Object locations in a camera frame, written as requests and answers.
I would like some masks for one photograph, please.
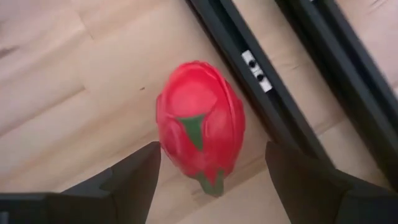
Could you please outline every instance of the metal bar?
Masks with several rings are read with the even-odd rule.
[[[329,0],[275,1],[398,190],[397,102],[352,28]]]
[[[231,0],[187,0],[271,137],[333,166]]]

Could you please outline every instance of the light wood surface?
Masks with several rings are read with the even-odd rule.
[[[337,167],[388,187],[275,2],[234,2]],[[397,88],[398,1],[338,2]],[[184,0],[0,0],[0,192],[59,192],[157,140],[155,98],[191,60],[244,98]],[[288,223],[264,163],[269,138],[244,107],[226,195],[206,196],[163,154],[148,223]]]

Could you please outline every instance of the red rose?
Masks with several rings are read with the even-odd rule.
[[[207,63],[183,64],[171,74],[156,110],[166,154],[207,194],[222,195],[245,129],[242,101],[229,83]]]

